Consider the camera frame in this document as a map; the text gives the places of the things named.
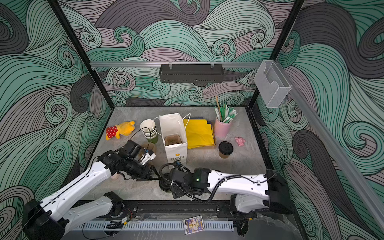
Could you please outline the single pulp cup carrier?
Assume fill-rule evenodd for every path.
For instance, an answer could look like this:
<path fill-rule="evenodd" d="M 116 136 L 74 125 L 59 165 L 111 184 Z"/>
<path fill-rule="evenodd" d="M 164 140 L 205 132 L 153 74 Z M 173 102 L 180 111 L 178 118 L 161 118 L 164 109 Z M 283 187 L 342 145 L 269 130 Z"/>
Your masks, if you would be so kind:
<path fill-rule="evenodd" d="M 165 140 L 165 146 L 171 146 L 171 145 L 177 145 L 177 144 L 183 143 L 179 135 L 169 135 L 165 137 L 164 140 Z"/>

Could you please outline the brown paper coffee cup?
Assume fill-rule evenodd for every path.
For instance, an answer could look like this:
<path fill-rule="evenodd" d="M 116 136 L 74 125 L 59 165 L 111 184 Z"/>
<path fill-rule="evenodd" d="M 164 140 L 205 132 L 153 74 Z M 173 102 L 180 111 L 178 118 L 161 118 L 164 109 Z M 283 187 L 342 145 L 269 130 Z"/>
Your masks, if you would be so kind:
<path fill-rule="evenodd" d="M 226 154 L 226 153 L 221 153 L 221 152 L 219 152 L 219 156 L 220 156 L 221 158 L 223 158 L 223 159 L 228 158 L 230 155 L 231 155 L 231 154 Z"/>

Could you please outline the white paper takeout bag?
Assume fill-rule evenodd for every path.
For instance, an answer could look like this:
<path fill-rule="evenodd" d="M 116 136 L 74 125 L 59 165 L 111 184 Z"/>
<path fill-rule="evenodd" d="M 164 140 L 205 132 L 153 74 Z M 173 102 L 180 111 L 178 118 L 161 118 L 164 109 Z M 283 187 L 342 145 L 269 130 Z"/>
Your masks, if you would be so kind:
<path fill-rule="evenodd" d="M 179 113 L 159 116 L 160 136 L 162 136 L 166 156 L 169 163 L 180 161 L 187 163 L 188 140 L 186 126 L 190 121 L 191 114 L 185 117 Z"/>

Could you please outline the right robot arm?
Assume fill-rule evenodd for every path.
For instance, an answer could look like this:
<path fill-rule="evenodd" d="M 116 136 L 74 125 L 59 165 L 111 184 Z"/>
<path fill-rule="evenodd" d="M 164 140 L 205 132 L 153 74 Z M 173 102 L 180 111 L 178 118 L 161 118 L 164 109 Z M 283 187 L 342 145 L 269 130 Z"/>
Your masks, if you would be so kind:
<path fill-rule="evenodd" d="M 274 170 L 259 175 L 235 175 L 205 168 L 191 172 L 185 167 L 174 167 L 161 174 L 161 178 L 170 186 L 174 199 L 187 196 L 209 203 L 217 193 L 229 193 L 233 195 L 233 208 L 243 214 L 269 210 L 291 215 L 294 211 L 288 183 Z"/>

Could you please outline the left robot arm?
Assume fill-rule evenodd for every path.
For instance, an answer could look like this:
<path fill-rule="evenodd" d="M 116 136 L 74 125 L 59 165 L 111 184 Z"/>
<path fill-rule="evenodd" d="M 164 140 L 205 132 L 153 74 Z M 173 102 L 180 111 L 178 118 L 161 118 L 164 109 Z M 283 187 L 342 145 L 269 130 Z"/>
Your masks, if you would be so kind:
<path fill-rule="evenodd" d="M 74 205 L 98 184 L 113 175 L 128 175 L 129 180 L 158 180 L 154 150 L 129 140 L 122 148 L 98 156 L 91 166 L 56 193 L 31 200 L 24 206 L 22 230 L 30 240 L 59 240 L 72 229 L 97 217 L 130 217 L 124 201 L 114 192 L 81 206 Z"/>

